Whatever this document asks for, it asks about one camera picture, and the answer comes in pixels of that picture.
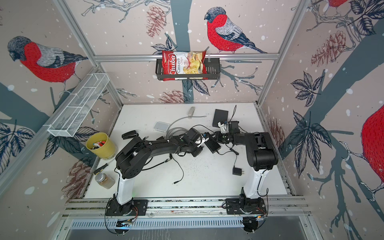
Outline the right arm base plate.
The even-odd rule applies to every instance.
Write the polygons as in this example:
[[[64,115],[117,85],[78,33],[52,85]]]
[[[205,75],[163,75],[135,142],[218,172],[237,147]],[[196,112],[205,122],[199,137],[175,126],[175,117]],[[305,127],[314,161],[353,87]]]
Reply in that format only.
[[[266,215],[267,206],[262,198],[226,199],[223,208],[228,215]]]

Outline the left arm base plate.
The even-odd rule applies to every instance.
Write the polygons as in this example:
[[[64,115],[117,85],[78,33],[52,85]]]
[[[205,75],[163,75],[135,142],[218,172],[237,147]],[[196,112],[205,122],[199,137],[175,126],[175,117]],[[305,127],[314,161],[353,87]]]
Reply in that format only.
[[[116,198],[108,201],[105,211],[106,217],[145,216],[148,208],[148,200],[132,199],[124,205],[120,205]]]

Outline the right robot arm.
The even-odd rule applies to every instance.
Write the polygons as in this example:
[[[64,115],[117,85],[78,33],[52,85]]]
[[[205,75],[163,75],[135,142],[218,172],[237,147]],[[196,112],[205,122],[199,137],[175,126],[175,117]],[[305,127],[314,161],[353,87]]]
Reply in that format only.
[[[267,174],[277,165],[279,158],[274,148],[272,138],[267,132],[244,132],[238,121],[221,125],[221,130],[215,132],[216,142],[224,145],[244,146],[249,166],[252,168],[246,184],[242,187],[239,199],[232,207],[233,214],[267,214],[262,186]]]

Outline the ribbed black network switch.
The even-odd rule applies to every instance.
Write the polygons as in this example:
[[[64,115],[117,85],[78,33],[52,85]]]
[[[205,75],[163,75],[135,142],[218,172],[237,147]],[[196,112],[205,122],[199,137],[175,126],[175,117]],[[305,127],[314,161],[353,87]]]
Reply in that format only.
[[[205,145],[211,151],[212,154],[221,149],[221,145],[212,138],[205,138]]]

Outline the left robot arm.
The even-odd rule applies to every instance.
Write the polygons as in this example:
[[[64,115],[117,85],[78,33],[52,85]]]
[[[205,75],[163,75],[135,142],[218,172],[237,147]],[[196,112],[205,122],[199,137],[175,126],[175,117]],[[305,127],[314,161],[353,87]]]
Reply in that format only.
[[[140,137],[132,138],[115,158],[120,178],[113,200],[119,208],[131,206],[135,177],[144,170],[144,166],[150,159],[160,155],[174,154],[191,154],[196,157],[203,150],[201,144],[203,144],[203,135],[194,128],[169,139],[147,141]]]

